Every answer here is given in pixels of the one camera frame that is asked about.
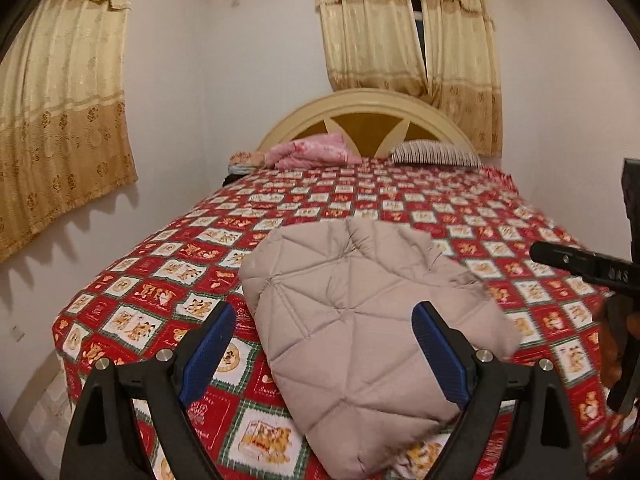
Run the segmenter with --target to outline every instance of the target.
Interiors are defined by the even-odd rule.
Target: red patterned bedspread
[[[202,443],[225,479],[322,480],[274,385],[237,278],[242,258],[278,226],[365,216],[431,232],[444,254],[465,264],[522,332],[514,360],[542,356],[559,367],[590,470],[616,457],[633,418],[606,411],[598,380],[598,333],[590,310],[601,293],[579,278],[529,260],[534,240],[575,244],[491,175],[368,161],[358,168],[261,171],[201,201],[185,216],[100,273],[53,325],[68,391],[76,400],[93,363],[148,358],[173,347],[227,299],[238,323],[204,398],[189,408]],[[170,480],[148,408],[140,431],[158,478]],[[505,406],[477,478],[490,478],[508,430]],[[422,478],[447,431],[418,443],[384,474]]]

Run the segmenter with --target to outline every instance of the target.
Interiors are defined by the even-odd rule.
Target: wall outlet
[[[20,329],[19,326],[15,325],[11,329],[11,336],[14,338],[15,342],[19,343],[20,339],[24,337],[24,332]]]

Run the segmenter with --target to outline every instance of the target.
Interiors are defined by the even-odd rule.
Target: quilted jacket
[[[476,348],[509,358],[518,330],[427,232],[362,218],[273,230],[240,269],[273,379],[335,479],[366,478],[458,412],[415,340],[429,300]]]

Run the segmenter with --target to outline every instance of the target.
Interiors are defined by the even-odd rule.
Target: bed frame
[[[400,142],[431,139],[476,152],[451,119],[420,99],[389,90],[341,90],[312,101],[281,120],[258,151],[313,134],[340,132],[361,156],[387,156]]]

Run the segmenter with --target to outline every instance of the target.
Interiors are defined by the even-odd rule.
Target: beige curtain
[[[0,63],[0,261],[137,180],[122,92],[129,0],[42,0]]]
[[[502,155],[502,93],[494,24],[484,0],[422,0],[427,102],[466,133],[480,155]]]
[[[334,91],[386,88],[426,93],[426,74],[409,0],[316,0]]]

